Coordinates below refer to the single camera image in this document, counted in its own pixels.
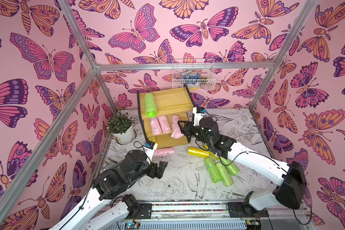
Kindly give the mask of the yellow bag roll upper centre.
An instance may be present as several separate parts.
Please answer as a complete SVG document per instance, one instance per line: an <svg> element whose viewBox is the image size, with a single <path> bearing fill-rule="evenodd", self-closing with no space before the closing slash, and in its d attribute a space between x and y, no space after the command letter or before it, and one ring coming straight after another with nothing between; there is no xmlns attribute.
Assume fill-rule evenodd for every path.
<svg viewBox="0 0 345 230"><path fill-rule="evenodd" d="M201 158L209 158L209 152L202 150L200 148L194 148L194 147L189 147L187 153L189 155L193 155L193 156L197 156L197 157L201 157Z"/></svg>

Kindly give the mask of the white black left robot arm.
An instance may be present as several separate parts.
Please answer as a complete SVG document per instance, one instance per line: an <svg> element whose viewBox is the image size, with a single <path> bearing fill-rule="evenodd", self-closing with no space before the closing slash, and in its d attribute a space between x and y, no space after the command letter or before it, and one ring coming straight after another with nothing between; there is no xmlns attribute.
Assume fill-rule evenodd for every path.
<svg viewBox="0 0 345 230"><path fill-rule="evenodd" d="M54 230L100 230L141 214L140 203L125 194L144 176L161 179L168 163L153 163L142 150L131 150L124 160L110 163L94 180L88 194L57 224Z"/></svg>

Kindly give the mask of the pink bag roll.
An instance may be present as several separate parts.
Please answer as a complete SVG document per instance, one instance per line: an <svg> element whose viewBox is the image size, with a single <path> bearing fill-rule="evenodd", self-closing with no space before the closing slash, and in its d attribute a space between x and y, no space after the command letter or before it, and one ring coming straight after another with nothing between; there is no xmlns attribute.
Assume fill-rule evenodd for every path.
<svg viewBox="0 0 345 230"><path fill-rule="evenodd" d="M154 152L153 157L159 158L159 157L172 156L174 154L175 154L174 148L162 148L162 149L157 149Z"/></svg>
<svg viewBox="0 0 345 230"><path fill-rule="evenodd" d="M178 121L180 120L180 117L178 115L172 116L172 135L171 137L174 139L179 139L184 136L184 134L181 132Z"/></svg>
<svg viewBox="0 0 345 230"><path fill-rule="evenodd" d="M158 121L159 121L162 132L164 134L170 133L171 127L170 127L167 116L158 117Z"/></svg>
<svg viewBox="0 0 345 230"><path fill-rule="evenodd" d="M159 135L162 133L160 123L156 117L150 118L149 122L152 135Z"/></svg>

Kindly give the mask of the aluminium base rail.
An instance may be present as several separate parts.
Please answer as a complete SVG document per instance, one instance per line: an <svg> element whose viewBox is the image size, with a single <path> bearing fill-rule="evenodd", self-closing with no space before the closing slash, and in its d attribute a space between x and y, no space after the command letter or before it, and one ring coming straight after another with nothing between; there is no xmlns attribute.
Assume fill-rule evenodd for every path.
<svg viewBox="0 0 345 230"><path fill-rule="evenodd" d="M241 200L125 203L82 208L57 225L59 230L315 230L304 206L293 211L274 207L257 211Z"/></svg>

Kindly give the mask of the wooden three-tier shelf black frame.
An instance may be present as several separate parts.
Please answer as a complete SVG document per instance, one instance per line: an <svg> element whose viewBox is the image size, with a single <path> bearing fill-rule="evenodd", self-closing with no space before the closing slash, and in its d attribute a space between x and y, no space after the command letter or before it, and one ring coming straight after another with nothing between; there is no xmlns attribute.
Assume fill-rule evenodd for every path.
<svg viewBox="0 0 345 230"><path fill-rule="evenodd" d="M156 91L151 93L154 96L157 107L157 116L166 116L169 124L172 123L172 117L177 115L182 121L189 121L188 112L192 112L194 107L190 91L186 87ZM183 136L179 139L171 137L172 132L167 134L152 134L149 118L145 112L145 94L137 93L138 115L141 123L144 139L153 141L157 148L170 148L175 146L186 145L190 138Z"/></svg>

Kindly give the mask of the green bag roll right two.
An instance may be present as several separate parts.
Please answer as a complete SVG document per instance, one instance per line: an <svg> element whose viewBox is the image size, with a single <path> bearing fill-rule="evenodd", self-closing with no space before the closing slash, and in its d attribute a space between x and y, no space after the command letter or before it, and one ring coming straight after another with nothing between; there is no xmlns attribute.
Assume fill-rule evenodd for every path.
<svg viewBox="0 0 345 230"><path fill-rule="evenodd" d="M233 180L226 169L226 167L222 163L217 163L216 168L222 178L222 182L224 186L231 186L233 185Z"/></svg>

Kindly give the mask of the green bag roll right one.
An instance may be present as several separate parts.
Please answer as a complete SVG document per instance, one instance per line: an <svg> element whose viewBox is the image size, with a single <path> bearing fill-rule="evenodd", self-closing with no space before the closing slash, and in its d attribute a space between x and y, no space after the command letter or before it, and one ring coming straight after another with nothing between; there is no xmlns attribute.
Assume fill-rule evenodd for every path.
<svg viewBox="0 0 345 230"><path fill-rule="evenodd" d="M205 162L205 166L209 172L209 175L211 176L213 183L216 184L216 183L222 181L222 177L221 177L214 161L211 158L206 158L204 162Z"/></svg>

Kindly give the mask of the potted green plant white pot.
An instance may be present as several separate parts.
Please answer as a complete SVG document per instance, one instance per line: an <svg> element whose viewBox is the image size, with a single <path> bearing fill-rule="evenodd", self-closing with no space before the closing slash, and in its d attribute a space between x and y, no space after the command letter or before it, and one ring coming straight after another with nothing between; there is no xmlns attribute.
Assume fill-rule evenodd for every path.
<svg viewBox="0 0 345 230"><path fill-rule="evenodd" d="M134 129L135 119L128 113L118 111L108 121L108 132L113 135L120 145L130 144L137 134Z"/></svg>

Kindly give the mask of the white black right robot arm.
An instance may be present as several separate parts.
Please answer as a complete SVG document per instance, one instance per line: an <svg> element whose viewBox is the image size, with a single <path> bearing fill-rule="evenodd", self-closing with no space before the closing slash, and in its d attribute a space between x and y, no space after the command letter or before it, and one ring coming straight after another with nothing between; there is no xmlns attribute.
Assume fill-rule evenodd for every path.
<svg viewBox="0 0 345 230"><path fill-rule="evenodd" d="M246 199L252 209L262 211L279 205L292 210L300 209L308 183L299 163L272 159L220 134L218 124L210 117L202 118L198 124L181 120L177 123L182 134L201 142L220 160L242 164L274 183L272 188L247 195Z"/></svg>

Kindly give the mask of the blue items in basket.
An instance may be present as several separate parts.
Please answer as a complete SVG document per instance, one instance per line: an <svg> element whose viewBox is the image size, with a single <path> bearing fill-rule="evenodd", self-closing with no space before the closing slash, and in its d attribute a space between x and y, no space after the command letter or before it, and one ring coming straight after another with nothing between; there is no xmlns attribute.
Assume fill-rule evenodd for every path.
<svg viewBox="0 0 345 230"><path fill-rule="evenodd" d="M201 74L199 74L197 71L186 71L182 73L182 78L187 81L194 81L201 79Z"/></svg>

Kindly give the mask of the green bag roll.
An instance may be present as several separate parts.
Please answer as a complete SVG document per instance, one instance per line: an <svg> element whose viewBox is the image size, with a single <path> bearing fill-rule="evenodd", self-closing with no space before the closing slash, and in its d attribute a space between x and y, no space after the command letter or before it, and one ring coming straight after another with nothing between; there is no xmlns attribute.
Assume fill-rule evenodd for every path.
<svg viewBox="0 0 345 230"><path fill-rule="evenodd" d="M220 161L232 176L236 176L240 172L240 169L236 166L236 164L233 161L227 160L223 157L220 157Z"/></svg>
<svg viewBox="0 0 345 230"><path fill-rule="evenodd" d="M157 106L155 103L155 98L152 93L145 94L144 96L145 103L145 115L148 118L154 118L157 115Z"/></svg>

